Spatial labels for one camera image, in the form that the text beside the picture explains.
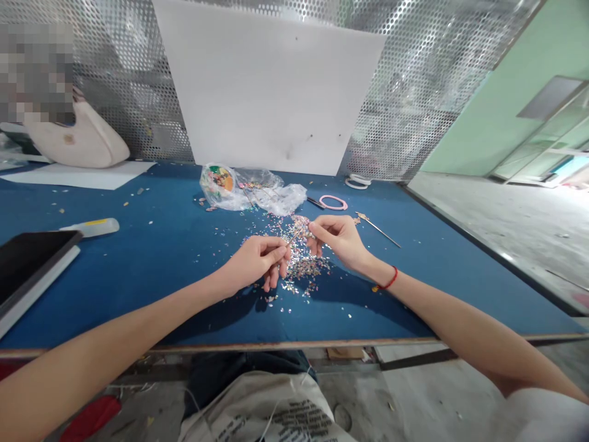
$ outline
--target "black pen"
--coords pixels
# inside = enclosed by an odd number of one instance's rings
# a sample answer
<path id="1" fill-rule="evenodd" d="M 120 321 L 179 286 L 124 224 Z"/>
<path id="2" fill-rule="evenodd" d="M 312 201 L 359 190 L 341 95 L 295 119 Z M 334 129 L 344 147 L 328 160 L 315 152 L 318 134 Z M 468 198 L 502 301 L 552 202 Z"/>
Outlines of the black pen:
<path id="1" fill-rule="evenodd" d="M 319 207 L 321 210 L 325 210 L 324 205 L 322 205 L 321 203 L 318 203 L 317 201 L 315 201 L 310 196 L 307 197 L 307 201 L 310 202 L 310 203 L 313 203 L 314 205 L 316 205 L 317 207 Z"/>

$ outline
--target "beige handbag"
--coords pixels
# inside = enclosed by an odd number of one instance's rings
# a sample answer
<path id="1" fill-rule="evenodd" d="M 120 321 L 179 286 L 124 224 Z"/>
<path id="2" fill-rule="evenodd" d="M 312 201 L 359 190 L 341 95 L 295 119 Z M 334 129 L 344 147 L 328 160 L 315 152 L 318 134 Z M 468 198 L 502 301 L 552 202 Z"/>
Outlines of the beige handbag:
<path id="1" fill-rule="evenodd" d="M 77 88 L 74 113 L 73 126 L 35 122 L 25 117 L 24 126 L 40 153 L 57 163 L 83 168 L 107 168 L 129 158 L 123 139 Z"/>

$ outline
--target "red string bracelet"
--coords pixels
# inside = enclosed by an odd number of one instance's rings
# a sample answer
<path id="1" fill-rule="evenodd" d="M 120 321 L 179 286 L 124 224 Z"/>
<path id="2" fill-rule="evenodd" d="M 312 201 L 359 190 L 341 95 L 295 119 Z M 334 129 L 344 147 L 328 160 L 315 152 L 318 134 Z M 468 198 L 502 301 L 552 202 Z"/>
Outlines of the red string bracelet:
<path id="1" fill-rule="evenodd" d="M 374 293 L 378 292 L 379 290 L 386 290 L 386 289 L 388 289 L 388 288 L 389 288 L 391 285 L 393 285 L 393 283 L 395 282 L 395 279 L 397 279 L 397 276 L 399 276 L 399 270 L 397 269 L 397 267 L 393 266 L 393 268 L 395 269 L 395 276 L 393 276 L 393 278 L 392 278 L 391 282 L 389 282 L 389 283 L 388 283 L 386 286 L 384 286 L 384 287 L 381 287 L 381 286 L 379 286 L 378 284 L 377 284 L 377 285 L 375 285 L 375 286 L 372 288 L 372 291 L 373 291 Z"/>

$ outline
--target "left hand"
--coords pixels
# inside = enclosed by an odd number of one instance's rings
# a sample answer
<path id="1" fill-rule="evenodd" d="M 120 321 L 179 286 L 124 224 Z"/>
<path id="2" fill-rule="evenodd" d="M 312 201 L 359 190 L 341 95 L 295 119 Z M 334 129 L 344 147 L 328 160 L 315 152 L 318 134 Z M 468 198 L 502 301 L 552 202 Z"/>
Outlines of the left hand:
<path id="1" fill-rule="evenodd" d="M 277 236 L 251 236 L 221 269 L 239 290 L 264 276 L 266 293 L 287 275 L 290 248 Z"/>

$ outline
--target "blue table surface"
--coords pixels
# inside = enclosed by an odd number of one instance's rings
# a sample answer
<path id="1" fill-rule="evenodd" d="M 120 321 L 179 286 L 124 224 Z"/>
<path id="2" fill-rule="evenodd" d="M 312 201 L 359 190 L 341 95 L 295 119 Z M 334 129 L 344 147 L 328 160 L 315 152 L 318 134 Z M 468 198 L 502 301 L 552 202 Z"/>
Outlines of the blue table surface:
<path id="1" fill-rule="evenodd" d="M 246 236 L 267 228 L 270 220 L 262 210 L 206 212 L 198 204 L 203 196 L 200 172 L 199 166 L 157 164 L 114 191 L 0 179 L 0 243 L 26 231 L 56 230 L 106 217 L 116 218 L 121 225 L 117 233 L 79 244 L 80 255 L 0 340 L 0 349 L 54 347 L 159 300 L 213 272 Z M 279 175 L 286 183 L 303 184 L 316 200 L 324 194 L 345 199 L 349 209 L 344 214 L 365 213 L 402 246 L 397 248 L 362 222 L 360 236 L 374 255 L 474 305 L 517 333 L 586 332 L 397 185 L 375 182 L 361 191 L 345 186 L 341 177 Z M 145 191 L 138 195 L 140 188 Z M 314 219 L 335 212 L 305 202 L 296 213 Z M 370 282 L 347 272 L 329 249 L 325 251 L 334 266 L 329 275 L 323 272 L 317 277 L 318 290 L 310 298 L 279 285 L 271 293 L 279 298 L 270 307 L 260 299 L 261 289 L 250 287 L 200 312 L 160 344 L 221 346 L 434 336 L 400 302 L 373 293 Z M 302 292 L 307 282 L 298 285 Z"/>

